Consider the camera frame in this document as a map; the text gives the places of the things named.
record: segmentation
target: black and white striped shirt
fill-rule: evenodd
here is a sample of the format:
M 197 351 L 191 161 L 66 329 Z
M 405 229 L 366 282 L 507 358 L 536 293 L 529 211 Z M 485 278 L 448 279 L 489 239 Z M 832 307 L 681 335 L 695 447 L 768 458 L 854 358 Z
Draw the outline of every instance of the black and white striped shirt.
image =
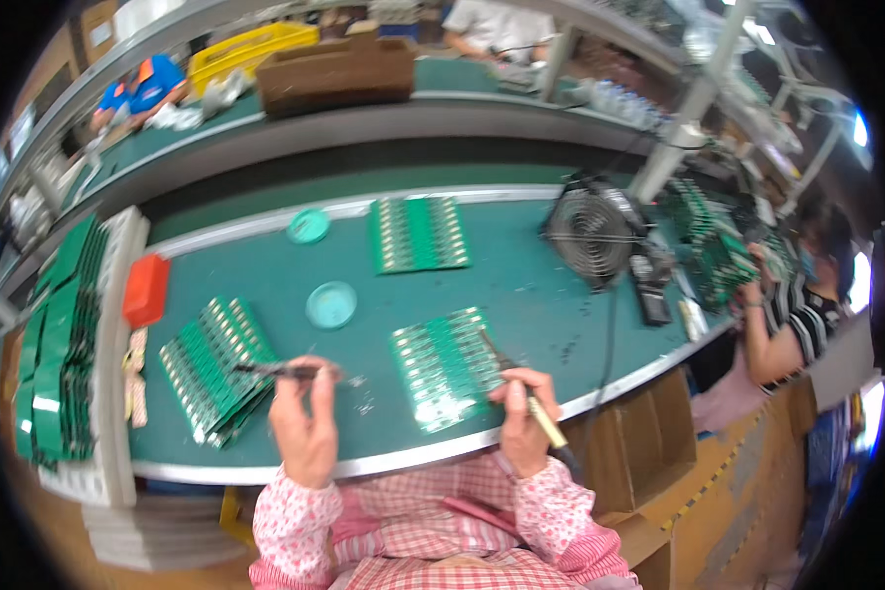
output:
M 839 304 L 807 289 L 806 276 L 799 273 L 792 281 L 775 283 L 767 292 L 764 316 L 771 338 L 790 325 L 803 354 L 802 370 L 761 386 L 765 393 L 773 394 L 780 385 L 791 382 L 823 356 L 829 338 L 839 325 Z

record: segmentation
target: blue shirt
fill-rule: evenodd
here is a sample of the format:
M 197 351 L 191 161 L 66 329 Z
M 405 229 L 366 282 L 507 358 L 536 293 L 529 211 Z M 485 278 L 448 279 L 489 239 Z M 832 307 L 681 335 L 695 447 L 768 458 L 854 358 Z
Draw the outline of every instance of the blue shirt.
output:
M 98 109 L 118 111 L 121 105 L 128 103 L 131 114 L 150 111 L 185 81 L 187 79 L 170 58 L 163 54 L 156 55 L 143 61 L 138 68 L 138 88 L 133 94 L 123 84 L 112 84 L 105 90 Z

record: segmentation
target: white shirt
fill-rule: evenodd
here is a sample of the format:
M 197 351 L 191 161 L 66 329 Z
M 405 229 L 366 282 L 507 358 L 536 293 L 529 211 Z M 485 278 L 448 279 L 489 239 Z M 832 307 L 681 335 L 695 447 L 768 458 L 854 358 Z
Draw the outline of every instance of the white shirt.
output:
M 554 34 L 554 19 L 536 10 L 484 0 L 456 0 L 442 27 L 462 37 L 472 47 L 504 51 L 526 47 Z M 531 49 L 509 51 L 513 61 L 531 61 Z

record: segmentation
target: face mask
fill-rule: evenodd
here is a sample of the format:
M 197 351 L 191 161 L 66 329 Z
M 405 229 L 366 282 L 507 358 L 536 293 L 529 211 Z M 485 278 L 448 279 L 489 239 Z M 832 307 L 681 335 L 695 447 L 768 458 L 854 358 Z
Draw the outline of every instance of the face mask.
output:
M 799 248 L 799 261 L 803 266 L 803 274 L 806 275 L 806 279 L 810 282 L 819 282 L 819 278 L 816 277 L 816 258 L 813 253 L 801 246 Z

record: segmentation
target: small fan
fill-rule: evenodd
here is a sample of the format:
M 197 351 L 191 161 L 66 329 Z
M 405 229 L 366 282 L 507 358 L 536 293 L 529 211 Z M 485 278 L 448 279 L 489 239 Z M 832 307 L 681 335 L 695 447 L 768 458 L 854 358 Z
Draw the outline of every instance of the small fan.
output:
M 567 266 L 598 292 L 628 265 L 646 226 L 613 184 L 577 173 L 554 202 L 541 233 Z

